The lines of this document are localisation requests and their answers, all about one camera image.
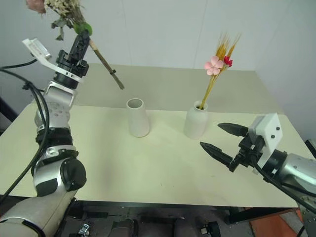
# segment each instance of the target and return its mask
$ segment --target table leg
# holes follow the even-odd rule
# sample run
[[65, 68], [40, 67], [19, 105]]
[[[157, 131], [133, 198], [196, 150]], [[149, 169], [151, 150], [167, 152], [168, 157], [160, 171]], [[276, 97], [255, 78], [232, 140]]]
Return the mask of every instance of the table leg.
[[288, 207], [253, 207], [245, 211], [236, 211], [236, 208], [230, 209], [230, 215], [225, 218], [227, 224], [237, 224], [243, 221], [256, 220], [268, 216], [280, 215], [295, 210]]

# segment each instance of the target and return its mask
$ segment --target table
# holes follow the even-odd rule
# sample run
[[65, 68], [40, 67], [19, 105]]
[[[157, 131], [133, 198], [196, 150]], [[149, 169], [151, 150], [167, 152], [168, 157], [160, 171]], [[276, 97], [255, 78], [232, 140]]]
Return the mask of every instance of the table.
[[[20, 174], [38, 145], [33, 122], [36, 106], [28, 105], [0, 137], [0, 193]], [[144, 138], [128, 133], [125, 109], [73, 106], [70, 126], [87, 183], [76, 198], [90, 201], [168, 203], [211, 206], [297, 207], [294, 200], [239, 166], [231, 173], [210, 157], [199, 141], [231, 156], [241, 138], [219, 127], [220, 122], [249, 126], [258, 114], [210, 113], [203, 137], [190, 140], [182, 129], [186, 112], [149, 110], [151, 132]], [[278, 149], [311, 157], [285, 115], [280, 115], [283, 139]], [[36, 195], [31, 174], [11, 193]]]

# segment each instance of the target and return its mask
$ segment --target white vase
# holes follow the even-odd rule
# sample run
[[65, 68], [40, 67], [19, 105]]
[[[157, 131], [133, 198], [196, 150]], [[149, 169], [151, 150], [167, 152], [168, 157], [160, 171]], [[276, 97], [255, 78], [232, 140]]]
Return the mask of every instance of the white vase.
[[201, 101], [196, 101], [194, 106], [187, 112], [184, 124], [184, 134], [191, 139], [200, 138], [205, 132], [208, 122], [207, 104], [202, 110], [199, 109]]
[[144, 101], [137, 98], [130, 99], [127, 101], [126, 107], [130, 134], [135, 137], [146, 136], [150, 131], [150, 127]]

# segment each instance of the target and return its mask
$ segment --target red flower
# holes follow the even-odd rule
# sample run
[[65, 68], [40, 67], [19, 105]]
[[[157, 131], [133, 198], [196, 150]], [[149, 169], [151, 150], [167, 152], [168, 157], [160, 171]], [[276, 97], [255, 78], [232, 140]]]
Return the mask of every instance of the red flower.
[[226, 65], [228, 65], [228, 67], [231, 67], [231, 66], [233, 65], [233, 61], [230, 60], [230, 57], [228, 57], [228, 56], [225, 56], [225, 57], [224, 57], [224, 63], [225, 63]]

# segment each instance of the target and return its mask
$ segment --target floor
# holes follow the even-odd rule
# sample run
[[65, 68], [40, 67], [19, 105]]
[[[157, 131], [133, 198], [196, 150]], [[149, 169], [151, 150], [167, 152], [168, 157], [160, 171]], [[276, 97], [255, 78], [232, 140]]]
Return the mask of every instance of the floor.
[[106, 213], [106, 215], [103, 218], [89, 218], [89, 214], [83, 215], [83, 220], [68, 217], [60, 236], [68, 237], [69, 234], [77, 233], [83, 224], [86, 223], [90, 225], [90, 237], [107, 237], [113, 222], [136, 219], [139, 223], [139, 237], [172, 237], [172, 225], [168, 221], [180, 219], [186, 220], [193, 227], [197, 237], [205, 236], [200, 233], [199, 228], [211, 221], [218, 222], [222, 237], [254, 237], [248, 222], [239, 223], [238, 225], [226, 225], [223, 220], [228, 212], [224, 210], [191, 207], [140, 208], [98, 206], [94, 207], [94, 209], [90, 207], [89, 212], [102, 212]]

